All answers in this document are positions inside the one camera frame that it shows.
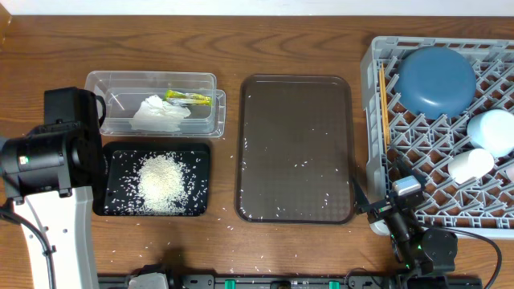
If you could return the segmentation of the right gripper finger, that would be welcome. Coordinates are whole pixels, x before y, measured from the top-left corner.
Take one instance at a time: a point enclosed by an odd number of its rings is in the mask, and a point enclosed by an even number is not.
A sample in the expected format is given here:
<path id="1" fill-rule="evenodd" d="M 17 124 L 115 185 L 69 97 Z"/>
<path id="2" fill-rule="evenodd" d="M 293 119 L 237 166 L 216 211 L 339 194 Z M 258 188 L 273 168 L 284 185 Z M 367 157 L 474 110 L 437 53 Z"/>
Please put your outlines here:
<path id="1" fill-rule="evenodd" d="M 412 170 L 412 168 L 410 168 L 403 159 L 397 158 L 395 161 L 395 166 L 399 172 L 400 178 L 414 177 L 421 185 L 421 187 L 426 186 L 426 178 L 423 177 L 420 173 Z"/>
<path id="2" fill-rule="evenodd" d="M 352 178 L 354 192 L 354 208 L 357 214 L 366 214 L 369 212 L 369 200 L 363 192 L 357 180 Z"/>

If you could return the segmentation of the wooden chopstick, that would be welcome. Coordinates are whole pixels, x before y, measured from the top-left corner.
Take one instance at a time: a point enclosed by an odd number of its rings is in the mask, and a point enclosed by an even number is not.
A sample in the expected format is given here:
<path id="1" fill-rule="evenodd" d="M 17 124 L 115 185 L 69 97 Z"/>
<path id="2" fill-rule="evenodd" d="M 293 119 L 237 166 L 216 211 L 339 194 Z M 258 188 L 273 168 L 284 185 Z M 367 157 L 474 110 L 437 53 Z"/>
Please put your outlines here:
<path id="1" fill-rule="evenodd" d="M 384 154 L 387 154 L 389 144 L 389 122 L 387 112 L 387 99 L 386 99 L 386 83 L 385 83 L 385 72 L 384 67 L 381 65 L 379 70 L 379 89 L 380 89 L 380 101 L 381 101 L 381 118 L 382 118 L 382 131 L 383 131 L 383 142 L 384 142 Z"/>
<path id="2" fill-rule="evenodd" d="M 384 120 L 384 133 L 385 133 L 385 143 L 386 145 L 390 145 L 391 136 L 390 136 L 390 122 L 389 122 L 389 110 L 388 110 L 388 100 L 387 100 L 387 92 L 386 92 L 386 74 L 385 74 L 385 66 L 384 63 L 381 64 L 381 101 L 382 101 L 382 115 Z"/>

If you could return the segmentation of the dark blue bowl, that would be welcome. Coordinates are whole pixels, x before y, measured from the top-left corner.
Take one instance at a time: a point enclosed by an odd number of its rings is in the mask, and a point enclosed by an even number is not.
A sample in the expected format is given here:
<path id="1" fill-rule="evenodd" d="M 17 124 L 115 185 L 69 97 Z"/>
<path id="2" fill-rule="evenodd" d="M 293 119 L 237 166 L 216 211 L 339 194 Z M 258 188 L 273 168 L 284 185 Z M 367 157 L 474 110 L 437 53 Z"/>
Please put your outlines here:
<path id="1" fill-rule="evenodd" d="M 414 115 L 435 120 L 464 112 L 475 95 L 475 73 L 460 53 L 445 47 L 425 47 L 406 57 L 398 68 L 394 90 L 400 104 Z"/>

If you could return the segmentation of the light blue small bowl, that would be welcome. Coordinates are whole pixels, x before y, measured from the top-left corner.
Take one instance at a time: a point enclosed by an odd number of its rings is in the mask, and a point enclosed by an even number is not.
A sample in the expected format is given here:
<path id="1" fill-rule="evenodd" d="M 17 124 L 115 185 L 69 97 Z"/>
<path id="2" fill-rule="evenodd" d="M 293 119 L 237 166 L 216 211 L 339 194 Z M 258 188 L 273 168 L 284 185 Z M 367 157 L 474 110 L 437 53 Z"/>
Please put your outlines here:
<path id="1" fill-rule="evenodd" d="M 493 157 L 505 157 L 513 150 L 513 114 L 492 109 L 471 118 L 467 135 L 475 148 L 487 150 Z"/>

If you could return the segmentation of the pink white cup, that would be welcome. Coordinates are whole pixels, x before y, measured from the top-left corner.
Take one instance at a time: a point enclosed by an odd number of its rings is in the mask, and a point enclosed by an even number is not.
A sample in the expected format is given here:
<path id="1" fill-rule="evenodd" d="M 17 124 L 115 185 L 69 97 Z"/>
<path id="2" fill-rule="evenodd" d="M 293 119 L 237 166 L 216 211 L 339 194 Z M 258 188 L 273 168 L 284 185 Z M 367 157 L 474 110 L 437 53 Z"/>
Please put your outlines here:
<path id="1" fill-rule="evenodd" d="M 506 168 L 505 173 L 511 182 L 514 182 L 514 165 L 510 165 Z"/>

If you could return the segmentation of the yellow green snack wrapper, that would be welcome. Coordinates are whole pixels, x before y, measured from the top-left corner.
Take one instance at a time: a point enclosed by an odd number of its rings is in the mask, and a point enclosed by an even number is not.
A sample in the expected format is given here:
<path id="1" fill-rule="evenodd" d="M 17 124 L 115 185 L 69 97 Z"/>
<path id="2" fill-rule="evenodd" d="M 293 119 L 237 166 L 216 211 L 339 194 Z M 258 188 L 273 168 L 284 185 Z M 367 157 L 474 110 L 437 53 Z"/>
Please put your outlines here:
<path id="1" fill-rule="evenodd" d="M 168 90 L 164 95 L 164 101 L 178 106 L 187 106 L 187 105 L 212 105 L 212 98 L 209 96 L 204 96 L 198 93 L 192 92 L 177 92 L 173 90 Z"/>

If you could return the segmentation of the white tissue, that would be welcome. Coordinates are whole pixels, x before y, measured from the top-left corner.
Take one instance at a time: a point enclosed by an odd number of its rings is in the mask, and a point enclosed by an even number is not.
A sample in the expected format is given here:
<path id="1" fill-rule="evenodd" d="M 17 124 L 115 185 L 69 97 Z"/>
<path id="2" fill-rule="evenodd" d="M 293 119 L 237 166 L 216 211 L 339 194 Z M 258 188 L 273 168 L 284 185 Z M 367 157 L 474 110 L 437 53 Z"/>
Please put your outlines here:
<path id="1" fill-rule="evenodd" d="M 141 102 L 129 123 L 132 130 L 176 132 L 180 130 L 181 122 L 190 114 L 188 108 L 172 105 L 158 95 L 153 95 Z"/>

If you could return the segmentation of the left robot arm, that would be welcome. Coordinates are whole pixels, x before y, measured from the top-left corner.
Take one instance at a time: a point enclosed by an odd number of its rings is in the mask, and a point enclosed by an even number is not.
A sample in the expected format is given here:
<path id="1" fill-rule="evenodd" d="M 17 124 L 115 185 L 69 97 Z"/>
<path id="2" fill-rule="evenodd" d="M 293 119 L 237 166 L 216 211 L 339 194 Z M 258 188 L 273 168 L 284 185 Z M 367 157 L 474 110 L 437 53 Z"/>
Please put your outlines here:
<path id="1" fill-rule="evenodd" d="M 1 217 L 22 227 L 36 288 L 100 285 L 91 230 L 93 201 L 104 184 L 105 114 L 93 92 L 49 90 L 43 124 L 1 143 Z"/>

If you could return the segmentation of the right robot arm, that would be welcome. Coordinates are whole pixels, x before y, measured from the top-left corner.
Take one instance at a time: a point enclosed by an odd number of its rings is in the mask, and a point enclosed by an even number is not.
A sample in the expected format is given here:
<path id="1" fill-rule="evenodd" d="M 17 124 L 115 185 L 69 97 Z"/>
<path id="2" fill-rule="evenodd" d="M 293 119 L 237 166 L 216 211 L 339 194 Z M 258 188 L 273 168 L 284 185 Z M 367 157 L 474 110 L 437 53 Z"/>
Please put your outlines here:
<path id="1" fill-rule="evenodd" d="M 439 278 L 455 270 L 458 238 L 455 234 L 422 227 L 414 210 L 425 198 L 426 180 L 398 159 L 399 178 L 393 191 L 380 201 L 369 202 L 356 180 L 352 180 L 357 214 L 366 214 L 374 231 L 387 230 L 399 263 L 406 269 L 395 277 L 398 288 L 419 283 L 421 278 Z"/>

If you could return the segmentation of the grey dishwasher rack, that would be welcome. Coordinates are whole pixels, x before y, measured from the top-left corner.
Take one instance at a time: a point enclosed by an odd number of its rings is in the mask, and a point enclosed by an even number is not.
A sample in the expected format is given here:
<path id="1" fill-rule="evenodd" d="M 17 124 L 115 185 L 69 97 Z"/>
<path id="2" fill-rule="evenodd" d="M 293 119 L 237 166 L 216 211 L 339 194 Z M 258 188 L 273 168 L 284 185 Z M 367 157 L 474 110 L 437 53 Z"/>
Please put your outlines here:
<path id="1" fill-rule="evenodd" d="M 476 79 L 471 106 L 459 116 L 435 120 L 414 115 L 394 90 L 398 68 L 408 55 L 425 47 L 445 47 L 471 64 Z M 387 154 L 381 118 L 379 70 L 385 66 L 390 136 Z M 426 199 L 416 211 L 421 222 L 454 227 L 494 239 L 513 237 L 513 183 L 505 170 L 513 155 L 497 158 L 483 177 L 457 184 L 447 172 L 453 157 L 471 150 L 467 123 L 490 109 L 513 111 L 513 42 L 505 39 L 449 39 L 405 36 L 374 38 L 361 64 L 362 107 L 366 114 L 369 198 L 382 199 L 393 188 L 394 161 L 406 164 L 426 178 Z"/>

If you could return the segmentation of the brown serving tray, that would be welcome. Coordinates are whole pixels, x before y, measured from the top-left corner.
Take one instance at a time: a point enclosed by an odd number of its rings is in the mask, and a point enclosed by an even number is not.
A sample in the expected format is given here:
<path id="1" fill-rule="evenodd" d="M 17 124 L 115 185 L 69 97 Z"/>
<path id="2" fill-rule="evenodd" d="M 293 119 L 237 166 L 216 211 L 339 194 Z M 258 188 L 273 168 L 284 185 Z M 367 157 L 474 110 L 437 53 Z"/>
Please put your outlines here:
<path id="1" fill-rule="evenodd" d="M 252 75 L 243 81 L 235 187 L 253 223 L 342 225 L 353 218 L 349 84 L 334 75 Z"/>

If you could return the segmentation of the clear plastic bin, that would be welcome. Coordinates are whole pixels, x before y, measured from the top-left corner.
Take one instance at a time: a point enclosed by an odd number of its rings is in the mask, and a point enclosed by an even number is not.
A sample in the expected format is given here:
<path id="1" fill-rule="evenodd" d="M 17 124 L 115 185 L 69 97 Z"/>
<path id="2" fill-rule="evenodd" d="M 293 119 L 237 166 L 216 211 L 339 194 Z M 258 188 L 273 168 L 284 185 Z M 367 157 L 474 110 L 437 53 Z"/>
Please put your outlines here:
<path id="1" fill-rule="evenodd" d="M 105 136 L 218 138 L 226 94 L 207 72 L 92 71 L 85 88 L 103 98 Z"/>

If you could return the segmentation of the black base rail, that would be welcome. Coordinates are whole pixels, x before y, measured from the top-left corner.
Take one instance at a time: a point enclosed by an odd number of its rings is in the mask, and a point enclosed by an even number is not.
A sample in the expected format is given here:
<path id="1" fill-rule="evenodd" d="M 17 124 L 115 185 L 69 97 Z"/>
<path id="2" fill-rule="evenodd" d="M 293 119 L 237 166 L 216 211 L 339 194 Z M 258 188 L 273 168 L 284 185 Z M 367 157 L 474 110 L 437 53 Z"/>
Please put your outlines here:
<path id="1" fill-rule="evenodd" d="M 131 275 L 100 275 L 100 288 L 169 289 L 373 289 L 446 288 L 479 289 L 482 281 L 464 277 L 413 277 L 402 284 L 398 276 L 381 277 L 365 269 L 353 269 L 336 277 L 272 275 L 178 275 L 158 265 L 148 265 Z"/>

